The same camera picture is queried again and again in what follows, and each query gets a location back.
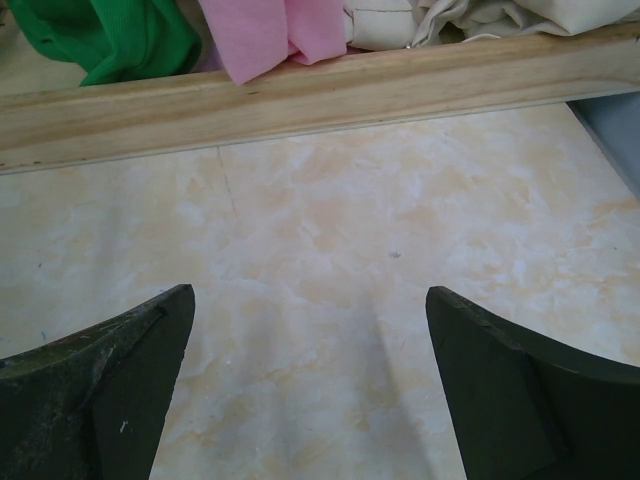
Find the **beige crumpled cloth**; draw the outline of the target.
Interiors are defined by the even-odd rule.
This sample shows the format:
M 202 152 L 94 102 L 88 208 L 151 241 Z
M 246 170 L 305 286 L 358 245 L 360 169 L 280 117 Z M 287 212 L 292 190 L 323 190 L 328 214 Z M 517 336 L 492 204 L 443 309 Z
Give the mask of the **beige crumpled cloth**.
M 637 1 L 440 0 L 346 1 L 347 44 L 369 51 L 440 45 L 443 29 L 464 40 L 535 33 L 574 36 L 602 26 L 637 21 Z

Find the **pink shirt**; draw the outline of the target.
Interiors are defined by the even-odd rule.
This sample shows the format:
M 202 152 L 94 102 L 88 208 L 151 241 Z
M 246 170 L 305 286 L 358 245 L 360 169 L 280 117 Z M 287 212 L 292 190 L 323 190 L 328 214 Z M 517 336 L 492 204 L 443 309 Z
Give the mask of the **pink shirt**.
M 346 53 L 342 1 L 202 1 L 222 67 L 242 85 L 291 58 L 311 65 Z

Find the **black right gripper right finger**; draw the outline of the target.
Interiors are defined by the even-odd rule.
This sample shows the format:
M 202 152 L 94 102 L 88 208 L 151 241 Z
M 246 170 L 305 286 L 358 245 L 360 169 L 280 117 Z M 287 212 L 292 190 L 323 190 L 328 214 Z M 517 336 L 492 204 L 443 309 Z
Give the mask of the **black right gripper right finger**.
M 636 479 L 639 370 L 426 296 L 433 350 L 469 479 Z

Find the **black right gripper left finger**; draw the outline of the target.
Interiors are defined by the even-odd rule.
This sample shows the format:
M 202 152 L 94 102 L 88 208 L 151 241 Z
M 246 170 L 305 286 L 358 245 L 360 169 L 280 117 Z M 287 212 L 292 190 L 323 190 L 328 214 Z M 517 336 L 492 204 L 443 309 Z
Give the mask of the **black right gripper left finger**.
M 193 322 L 181 284 L 2 359 L 2 478 L 149 478 Z

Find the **wooden clothes rack frame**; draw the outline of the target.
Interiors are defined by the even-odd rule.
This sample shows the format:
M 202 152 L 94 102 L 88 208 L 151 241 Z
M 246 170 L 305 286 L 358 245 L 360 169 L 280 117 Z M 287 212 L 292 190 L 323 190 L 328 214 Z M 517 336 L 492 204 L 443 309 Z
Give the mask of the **wooden clothes rack frame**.
M 222 72 L 5 96 L 13 174 L 298 134 L 632 93 L 639 26 L 287 63 L 244 85 Z

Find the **green tank top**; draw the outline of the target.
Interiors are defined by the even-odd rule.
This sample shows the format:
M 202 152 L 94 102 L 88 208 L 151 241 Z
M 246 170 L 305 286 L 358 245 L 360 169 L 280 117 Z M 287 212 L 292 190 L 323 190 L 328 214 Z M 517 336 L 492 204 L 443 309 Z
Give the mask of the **green tank top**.
M 174 1 L 10 1 L 31 46 L 80 66 L 83 86 L 186 74 L 202 40 Z

